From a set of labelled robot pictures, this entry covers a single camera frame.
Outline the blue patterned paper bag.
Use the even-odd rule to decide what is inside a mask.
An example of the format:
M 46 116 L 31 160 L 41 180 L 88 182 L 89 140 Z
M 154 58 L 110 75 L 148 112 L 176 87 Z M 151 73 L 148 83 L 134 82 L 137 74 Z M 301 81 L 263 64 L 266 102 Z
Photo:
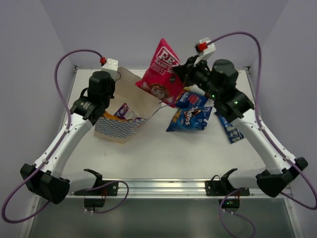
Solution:
M 94 136 L 116 143 L 125 143 L 162 106 L 160 100 L 136 86 L 141 78 L 119 67 L 121 77 L 115 84 L 114 99 L 94 127 Z

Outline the pink Real snack packet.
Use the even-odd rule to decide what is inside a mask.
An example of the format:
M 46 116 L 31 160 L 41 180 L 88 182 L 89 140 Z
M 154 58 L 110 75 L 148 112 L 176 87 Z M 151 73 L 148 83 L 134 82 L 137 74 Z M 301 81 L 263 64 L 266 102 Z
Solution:
M 174 108 L 175 101 L 184 88 L 182 81 L 173 71 L 173 68 L 179 65 L 178 56 L 162 38 L 149 68 L 135 85 Z

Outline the dark blue chip bag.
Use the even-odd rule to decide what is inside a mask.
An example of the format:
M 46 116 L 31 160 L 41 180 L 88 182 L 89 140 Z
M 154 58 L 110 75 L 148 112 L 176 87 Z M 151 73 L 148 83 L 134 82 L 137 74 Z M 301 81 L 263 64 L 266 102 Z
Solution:
M 185 109 L 192 107 L 203 107 L 208 98 L 197 93 L 183 90 L 175 101 L 175 107 Z

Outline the blue Doritos chip bag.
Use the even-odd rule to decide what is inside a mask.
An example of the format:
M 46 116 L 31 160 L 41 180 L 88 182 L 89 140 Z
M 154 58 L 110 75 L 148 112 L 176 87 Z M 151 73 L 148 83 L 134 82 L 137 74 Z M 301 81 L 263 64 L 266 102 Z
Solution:
M 166 132 L 203 131 L 207 127 L 212 107 L 178 109 Z

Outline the blue white snack bag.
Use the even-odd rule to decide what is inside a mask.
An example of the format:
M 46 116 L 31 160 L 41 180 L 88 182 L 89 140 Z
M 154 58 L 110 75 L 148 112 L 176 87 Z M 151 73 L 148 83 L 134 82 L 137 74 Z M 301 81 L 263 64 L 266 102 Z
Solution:
M 236 143 L 244 139 L 244 135 L 238 129 L 236 129 L 231 123 L 229 123 L 223 116 L 221 116 L 218 112 L 215 112 L 214 114 L 219 119 L 230 144 Z

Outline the brown cassava chips bag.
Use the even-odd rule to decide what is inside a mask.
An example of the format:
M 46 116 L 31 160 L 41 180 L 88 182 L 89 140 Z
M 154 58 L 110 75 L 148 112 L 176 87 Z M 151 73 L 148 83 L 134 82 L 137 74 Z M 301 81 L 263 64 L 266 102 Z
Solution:
M 198 94 L 198 95 L 202 95 L 202 96 L 205 95 L 205 92 L 202 89 L 200 89 L 197 85 L 187 86 L 187 87 L 184 87 L 183 89 L 185 91 L 188 91 L 188 92 L 191 92 L 191 93 L 195 93 L 195 94 Z

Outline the orange snack packet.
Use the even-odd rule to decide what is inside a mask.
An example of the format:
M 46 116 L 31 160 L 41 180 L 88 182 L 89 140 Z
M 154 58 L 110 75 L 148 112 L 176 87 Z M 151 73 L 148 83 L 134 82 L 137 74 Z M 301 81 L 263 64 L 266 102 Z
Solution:
M 107 111 L 103 114 L 103 117 L 111 120 L 125 121 L 125 119 L 121 119 L 120 117 L 109 114 Z

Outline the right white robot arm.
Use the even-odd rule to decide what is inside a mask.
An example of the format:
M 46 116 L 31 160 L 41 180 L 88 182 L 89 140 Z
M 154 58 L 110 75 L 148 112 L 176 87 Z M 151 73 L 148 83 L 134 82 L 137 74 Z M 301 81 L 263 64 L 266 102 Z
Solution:
M 184 65 L 174 67 L 174 73 L 185 85 L 197 85 L 214 101 L 216 111 L 244 135 L 265 165 L 245 171 L 231 169 L 220 179 L 222 192 L 230 195 L 242 187 L 259 188 L 269 197 L 276 197 L 308 162 L 285 149 L 256 117 L 252 101 L 236 88 L 238 71 L 231 61 L 219 59 L 208 68 L 205 60 L 195 60 L 190 57 Z

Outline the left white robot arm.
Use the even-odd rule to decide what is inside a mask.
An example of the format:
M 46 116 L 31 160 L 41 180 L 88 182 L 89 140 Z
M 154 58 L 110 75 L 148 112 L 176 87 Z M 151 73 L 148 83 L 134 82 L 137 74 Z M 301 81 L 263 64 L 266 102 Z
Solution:
M 70 109 L 66 124 L 62 127 L 46 152 L 32 165 L 24 164 L 20 173 L 28 190 L 53 204 L 80 190 L 96 195 L 102 191 L 102 175 L 85 169 L 65 178 L 63 169 L 84 135 L 91 130 L 105 113 L 114 98 L 115 81 L 106 71 L 95 71 L 89 78 L 89 86 L 82 90 Z

